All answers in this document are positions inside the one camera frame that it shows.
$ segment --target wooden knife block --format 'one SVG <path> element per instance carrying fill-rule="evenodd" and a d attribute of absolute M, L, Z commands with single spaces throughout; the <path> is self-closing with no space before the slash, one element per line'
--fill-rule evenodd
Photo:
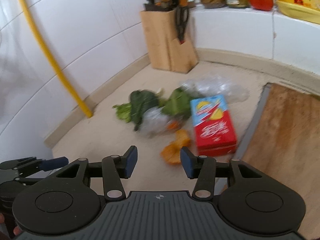
<path fill-rule="evenodd" d="M 153 68 L 188 73 L 198 64 L 188 32 L 183 44 L 177 38 L 174 11 L 142 11 L 140 16 Z"/>

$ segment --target black scissors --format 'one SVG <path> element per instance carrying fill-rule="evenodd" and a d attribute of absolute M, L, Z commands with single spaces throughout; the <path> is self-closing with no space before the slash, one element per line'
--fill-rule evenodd
<path fill-rule="evenodd" d="M 188 6 L 177 6 L 175 11 L 175 24 L 178 33 L 178 39 L 180 44 L 184 43 L 184 33 L 187 28 L 187 22 L 189 19 L 189 7 Z"/>

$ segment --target yellow pole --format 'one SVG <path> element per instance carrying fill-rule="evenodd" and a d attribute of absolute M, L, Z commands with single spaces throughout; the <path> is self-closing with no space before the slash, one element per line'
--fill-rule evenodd
<path fill-rule="evenodd" d="M 47 44 L 45 43 L 43 37 L 41 36 L 41 33 L 39 32 L 35 21 L 33 20 L 33 17 L 29 11 L 28 5 L 26 0 L 19 0 L 19 3 L 22 7 L 22 10 L 24 12 L 24 15 L 26 17 L 27 23 L 33 33 L 34 38 L 36 39 L 36 41 L 38 42 L 42 52 L 44 53 L 44 55 L 46 56 L 46 58 L 48 59 L 48 61 L 50 62 L 53 70 L 55 71 L 56 75 L 58 76 L 58 78 L 60 79 L 61 83 L 63 84 L 63 86 L 66 88 L 66 90 L 70 93 L 70 95 L 74 98 L 74 100 L 78 103 L 79 107 L 81 108 L 81 110 L 84 112 L 84 114 L 90 118 L 92 117 L 92 112 L 89 109 L 89 107 L 81 100 L 81 98 L 79 97 L 78 93 L 76 92 L 76 90 L 72 87 L 72 85 L 70 84 L 70 82 L 68 81 L 68 79 L 66 78 L 66 76 L 64 75 L 64 73 L 62 72 L 58 62 L 56 61 L 56 59 L 54 58 L 54 56 L 52 55 L 52 53 L 50 52 Z"/>

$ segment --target cutting board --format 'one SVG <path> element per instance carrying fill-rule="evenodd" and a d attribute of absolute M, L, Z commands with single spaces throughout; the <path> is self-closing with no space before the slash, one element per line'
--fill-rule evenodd
<path fill-rule="evenodd" d="M 298 192 L 307 212 L 299 232 L 320 237 L 320 101 L 272 84 L 243 160 Z"/>

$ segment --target clear plastic bag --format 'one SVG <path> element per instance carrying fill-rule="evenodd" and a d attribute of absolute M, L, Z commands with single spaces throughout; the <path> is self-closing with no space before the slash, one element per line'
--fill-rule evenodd
<path fill-rule="evenodd" d="M 182 121 L 161 113 L 161 108 L 152 107 L 142 117 L 140 132 L 144 136 L 153 136 L 166 131 L 176 131 Z"/>
<path fill-rule="evenodd" d="M 212 97 L 221 94 L 231 104 L 248 99 L 249 90 L 219 75 L 209 75 L 198 79 L 188 79 L 181 87 L 193 97 Z"/>

